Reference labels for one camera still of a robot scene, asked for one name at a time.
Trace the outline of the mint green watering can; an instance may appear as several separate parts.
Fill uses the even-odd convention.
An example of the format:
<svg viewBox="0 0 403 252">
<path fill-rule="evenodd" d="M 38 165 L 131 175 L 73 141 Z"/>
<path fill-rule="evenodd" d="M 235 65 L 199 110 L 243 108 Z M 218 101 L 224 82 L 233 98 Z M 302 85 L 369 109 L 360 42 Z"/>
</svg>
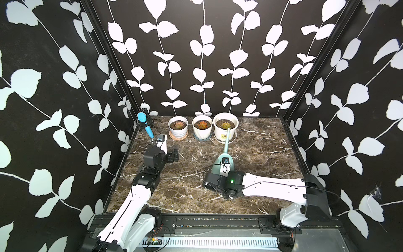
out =
<svg viewBox="0 0 403 252">
<path fill-rule="evenodd" d="M 216 159 L 215 163 L 212 165 L 211 172 L 213 174 L 227 177 L 229 172 L 235 169 L 233 158 L 231 155 L 228 154 L 229 140 L 230 129 L 227 129 L 224 152 Z"/>
</svg>

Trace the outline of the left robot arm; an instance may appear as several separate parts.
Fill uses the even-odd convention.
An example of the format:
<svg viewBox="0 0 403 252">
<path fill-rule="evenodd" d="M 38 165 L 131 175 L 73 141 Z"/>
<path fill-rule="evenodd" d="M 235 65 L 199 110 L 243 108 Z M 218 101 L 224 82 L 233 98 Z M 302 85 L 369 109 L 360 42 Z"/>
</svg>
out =
<svg viewBox="0 0 403 252">
<path fill-rule="evenodd" d="M 161 224 L 161 211 L 145 204 L 160 183 L 165 165 L 179 161 L 178 147 L 151 146 L 143 159 L 124 203 L 98 235 L 85 238 L 81 252 L 133 252 Z"/>
</svg>

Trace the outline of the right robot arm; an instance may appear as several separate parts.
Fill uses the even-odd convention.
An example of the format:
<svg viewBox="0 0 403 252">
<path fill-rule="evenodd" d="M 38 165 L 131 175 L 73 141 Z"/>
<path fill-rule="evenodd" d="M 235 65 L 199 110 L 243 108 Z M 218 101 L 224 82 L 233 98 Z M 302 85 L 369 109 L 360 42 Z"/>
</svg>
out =
<svg viewBox="0 0 403 252">
<path fill-rule="evenodd" d="M 230 171 L 227 175 L 209 172 L 203 186 L 229 199 L 260 196 L 291 202 L 277 214 L 276 222 L 280 226 L 295 228 L 307 220 L 327 222 L 331 219 L 327 192 L 314 175 L 280 179 L 240 171 Z"/>
</svg>

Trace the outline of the pink succulent plant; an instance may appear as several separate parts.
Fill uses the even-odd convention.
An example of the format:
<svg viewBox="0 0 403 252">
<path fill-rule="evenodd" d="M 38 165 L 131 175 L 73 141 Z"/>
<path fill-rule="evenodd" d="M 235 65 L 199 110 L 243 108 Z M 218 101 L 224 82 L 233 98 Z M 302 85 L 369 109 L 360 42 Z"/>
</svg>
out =
<svg viewBox="0 0 403 252">
<path fill-rule="evenodd" d="M 183 122 L 183 121 L 180 121 L 180 120 L 174 121 L 174 122 L 172 122 L 171 125 L 170 125 L 170 128 L 171 128 L 172 130 L 177 130 L 177 131 L 183 130 L 183 129 L 185 129 L 186 127 L 187 127 L 187 123 L 185 123 L 185 122 Z"/>
</svg>

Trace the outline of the orange red succulent plant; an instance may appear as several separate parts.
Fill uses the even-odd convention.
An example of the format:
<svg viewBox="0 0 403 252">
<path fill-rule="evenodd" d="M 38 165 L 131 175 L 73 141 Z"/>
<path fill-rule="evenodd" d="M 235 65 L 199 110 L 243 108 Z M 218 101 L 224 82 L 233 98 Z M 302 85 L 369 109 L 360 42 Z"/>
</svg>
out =
<svg viewBox="0 0 403 252">
<path fill-rule="evenodd" d="M 211 123 L 207 120 L 198 120 L 194 124 L 194 127 L 198 130 L 205 130 L 211 127 Z"/>
</svg>

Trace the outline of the yellow green succulent plant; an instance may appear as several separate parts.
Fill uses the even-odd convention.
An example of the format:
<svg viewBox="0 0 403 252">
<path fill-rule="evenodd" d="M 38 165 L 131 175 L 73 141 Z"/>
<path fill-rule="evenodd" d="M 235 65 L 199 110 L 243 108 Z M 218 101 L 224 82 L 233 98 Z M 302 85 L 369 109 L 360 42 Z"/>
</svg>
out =
<svg viewBox="0 0 403 252">
<path fill-rule="evenodd" d="M 221 124 L 220 127 L 221 127 L 222 129 L 224 129 L 224 130 L 227 130 L 227 129 L 231 129 L 233 126 L 232 126 L 232 124 L 229 123 L 229 122 L 224 122 L 224 123 Z"/>
</svg>

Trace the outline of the left white plant pot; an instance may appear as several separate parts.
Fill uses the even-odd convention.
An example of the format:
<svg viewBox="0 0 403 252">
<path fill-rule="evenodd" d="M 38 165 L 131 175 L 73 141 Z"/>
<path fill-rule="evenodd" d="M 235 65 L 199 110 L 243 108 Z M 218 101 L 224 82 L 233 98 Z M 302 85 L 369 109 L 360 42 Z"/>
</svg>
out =
<svg viewBox="0 0 403 252">
<path fill-rule="evenodd" d="M 185 129 L 179 130 L 179 131 L 172 130 L 170 128 L 170 125 L 171 125 L 172 122 L 177 121 L 177 120 L 180 120 L 180 121 L 183 121 L 183 122 L 187 123 L 187 127 Z M 187 133 L 188 133 L 188 120 L 185 117 L 174 116 L 169 120 L 168 125 L 169 125 L 169 130 L 170 130 L 170 136 L 171 136 L 172 139 L 181 140 L 181 139 L 184 139 L 187 136 Z"/>
</svg>

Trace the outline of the white pot saucer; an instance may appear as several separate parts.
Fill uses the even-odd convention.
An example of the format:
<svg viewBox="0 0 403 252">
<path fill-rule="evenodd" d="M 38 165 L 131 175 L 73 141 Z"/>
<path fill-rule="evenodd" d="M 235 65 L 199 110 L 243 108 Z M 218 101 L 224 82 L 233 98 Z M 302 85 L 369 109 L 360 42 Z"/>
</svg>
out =
<svg viewBox="0 0 403 252">
<path fill-rule="evenodd" d="M 222 134 L 221 136 L 223 137 L 223 139 L 222 139 L 221 137 L 220 137 L 220 138 L 217 138 L 216 135 L 214 135 L 214 138 L 215 138 L 219 143 L 225 144 L 225 142 L 226 142 L 226 135 L 225 135 L 225 134 Z M 229 140 L 229 143 L 234 142 L 234 141 L 236 140 L 236 138 L 237 138 L 237 132 L 234 133 L 233 137 Z"/>
</svg>

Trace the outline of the dark blue pot saucer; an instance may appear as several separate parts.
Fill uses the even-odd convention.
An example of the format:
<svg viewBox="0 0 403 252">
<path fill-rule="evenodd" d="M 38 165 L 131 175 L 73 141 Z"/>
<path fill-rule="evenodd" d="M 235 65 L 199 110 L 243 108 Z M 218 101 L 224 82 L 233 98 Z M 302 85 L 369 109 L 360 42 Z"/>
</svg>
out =
<svg viewBox="0 0 403 252">
<path fill-rule="evenodd" d="M 195 134 L 193 136 L 197 141 L 204 142 L 204 141 L 209 141 L 211 139 L 212 135 L 210 135 L 210 136 L 208 136 L 207 138 L 204 138 L 204 139 L 198 138 Z"/>
</svg>

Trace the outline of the white perforated strip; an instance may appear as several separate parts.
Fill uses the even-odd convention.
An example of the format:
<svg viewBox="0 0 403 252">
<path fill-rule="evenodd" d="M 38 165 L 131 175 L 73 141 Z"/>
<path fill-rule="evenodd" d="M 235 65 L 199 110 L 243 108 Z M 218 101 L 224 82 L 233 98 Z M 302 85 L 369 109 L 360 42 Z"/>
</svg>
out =
<svg viewBox="0 0 403 252">
<path fill-rule="evenodd" d="M 278 249 L 278 240 L 275 237 L 161 237 L 161 246 L 148 248 L 227 248 L 227 249 Z M 147 238 L 138 245 L 147 247 Z"/>
</svg>

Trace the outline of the middle white plant pot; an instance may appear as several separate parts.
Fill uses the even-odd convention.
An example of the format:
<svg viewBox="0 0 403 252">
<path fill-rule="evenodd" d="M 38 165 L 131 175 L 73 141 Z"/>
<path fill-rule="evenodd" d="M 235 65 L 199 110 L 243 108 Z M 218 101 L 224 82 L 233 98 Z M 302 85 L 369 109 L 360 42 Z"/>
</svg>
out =
<svg viewBox="0 0 403 252">
<path fill-rule="evenodd" d="M 198 130 L 194 127 L 194 124 L 198 121 L 198 120 L 207 120 L 211 123 L 211 127 L 205 130 Z M 193 130 L 194 130 L 194 134 L 201 139 L 207 138 L 208 136 L 211 135 L 212 133 L 212 127 L 213 127 L 213 121 L 210 117 L 206 116 L 206 115 L 198 115 L 196 116 L 193 121 L 192 121 L 192 126 L 193 126 Z"/>
</svg>

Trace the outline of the right large white plant pot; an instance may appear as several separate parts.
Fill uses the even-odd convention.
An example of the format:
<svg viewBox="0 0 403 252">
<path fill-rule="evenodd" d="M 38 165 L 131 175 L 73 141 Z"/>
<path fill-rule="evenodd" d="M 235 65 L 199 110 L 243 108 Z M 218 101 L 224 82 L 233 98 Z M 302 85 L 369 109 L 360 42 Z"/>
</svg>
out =
<svg viewBox="0 0 403 252">
<path fill-rule="evenodd" d="M 233 137 L 234 133 L 236 132 L 236 129 L 239 126 L 239 120 L 238 118 L 228 112 L 222 112 L 217 114 L 214 119 L 213 119 L 213 124 L 214 124 L 214 135 L 216 135 L 217 138 L 222 138 L 223 136 L 221 136 L 222 134 L 226 134 L 227 130 L 222 129 L 220 126 L 222 123 L 224 122 L 229 122 L 232 124 L 232 128 L 230 129 L 230 138 Z"/>
</svg>

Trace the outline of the small circuit board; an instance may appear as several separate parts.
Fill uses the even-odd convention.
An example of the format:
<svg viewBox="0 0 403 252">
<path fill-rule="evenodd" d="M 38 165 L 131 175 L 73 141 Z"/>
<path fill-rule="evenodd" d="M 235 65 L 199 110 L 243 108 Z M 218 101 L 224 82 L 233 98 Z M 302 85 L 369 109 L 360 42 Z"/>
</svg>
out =
<svg viewBox="0 0 403 252">
<path fill-rule="evenodd" d="M 149 246 L 161 246 L 163 244 L 163 239 L 161 237 L 148 237 L 147 247 Z"/>
</svg>

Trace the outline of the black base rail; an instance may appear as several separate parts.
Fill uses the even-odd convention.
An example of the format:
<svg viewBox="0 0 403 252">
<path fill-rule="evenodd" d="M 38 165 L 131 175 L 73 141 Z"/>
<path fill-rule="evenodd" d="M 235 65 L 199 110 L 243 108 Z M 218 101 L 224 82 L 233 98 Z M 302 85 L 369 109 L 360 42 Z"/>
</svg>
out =
<svg viewBox="0 0 403 252">
<path fill-rule="evenodd" d="M 301 234 L 303 229 L 337 229 L 341 222 L 334 218 L 329 222 L 305 220 L 296 228 L 281 226 L 274 215 L 220 215 L 220 214 L 170 214 L 163 213 L 152 232 L 179 234 L 180 230 L 257 230 L 259 234 L 288 236 Z"/>
</svg>

